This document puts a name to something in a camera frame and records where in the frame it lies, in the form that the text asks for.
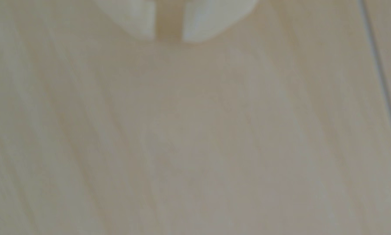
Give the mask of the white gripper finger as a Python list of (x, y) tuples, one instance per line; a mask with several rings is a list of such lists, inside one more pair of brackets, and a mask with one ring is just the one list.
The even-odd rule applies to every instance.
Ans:
[(112, 21), (139, 40), (155, 39), (155, 2), (151, 0), (95, 0)]
[(202, 43), (248, 16), (258, 0), (190, 0), (185, 3), (183, 41)]

